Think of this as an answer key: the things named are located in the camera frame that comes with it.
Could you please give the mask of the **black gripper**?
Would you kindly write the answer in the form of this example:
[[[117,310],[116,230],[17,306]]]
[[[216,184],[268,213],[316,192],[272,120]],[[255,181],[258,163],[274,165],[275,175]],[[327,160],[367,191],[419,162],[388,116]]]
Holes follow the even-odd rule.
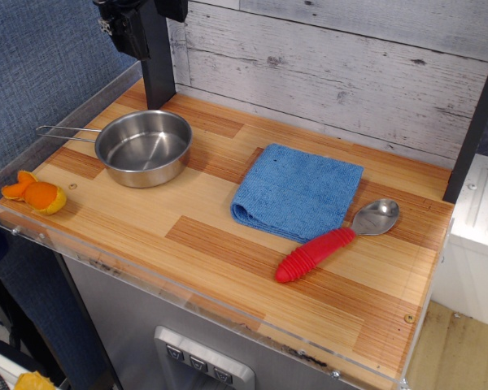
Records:
[[[110,31],[116,49],[137,60],[147,60],[150,53],[142,16],[145,1],[93,0],[98,8],[98,23],[102,31]],[[155,0],[157,12],[170,20],[184,23],[188,15],[188,0]]]

